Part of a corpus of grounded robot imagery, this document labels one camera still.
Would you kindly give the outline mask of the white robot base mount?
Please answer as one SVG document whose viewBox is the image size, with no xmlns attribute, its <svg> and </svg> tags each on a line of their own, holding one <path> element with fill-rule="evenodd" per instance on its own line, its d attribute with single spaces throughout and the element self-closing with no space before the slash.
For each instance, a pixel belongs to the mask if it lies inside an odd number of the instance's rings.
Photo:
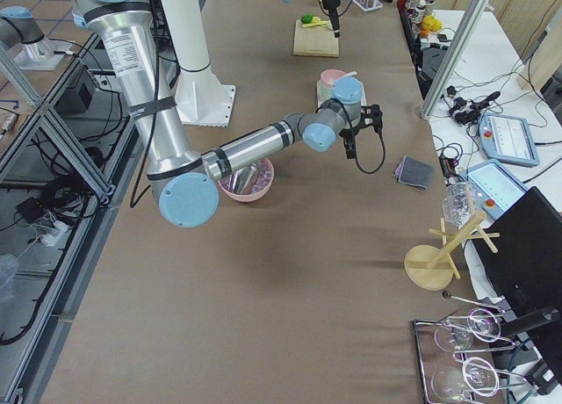
<svg viewBox="0 0 562 404">
<path fill-rule="evenodd" d="M 161 0 L 180 68 L 175 100 L 185 125 L 226 127 L 236 88 L 213 73 L 198 0 Z"/>
</svg>

